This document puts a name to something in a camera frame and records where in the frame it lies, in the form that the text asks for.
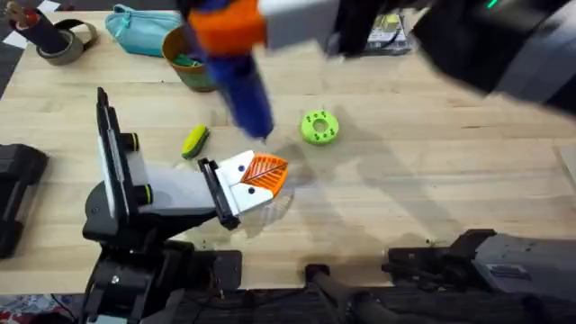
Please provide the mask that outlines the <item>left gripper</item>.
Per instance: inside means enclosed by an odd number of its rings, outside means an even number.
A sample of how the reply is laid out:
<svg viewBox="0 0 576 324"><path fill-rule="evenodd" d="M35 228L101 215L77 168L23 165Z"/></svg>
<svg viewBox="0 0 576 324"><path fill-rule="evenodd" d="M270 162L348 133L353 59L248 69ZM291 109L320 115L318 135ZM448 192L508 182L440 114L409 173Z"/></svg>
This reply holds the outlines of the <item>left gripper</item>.
<svg viewBox="0 0 576 324"><path fill-rule="evenodd" d="M149 166L135 152L119 162L103 153L101 163L103 180L86 199L82 234L107 247L156 246L212 219L234 230L239 213L223 182L245 212L279 194L288 167L285 159L254 150L219 164L203 158L198 171Z"/></svg>

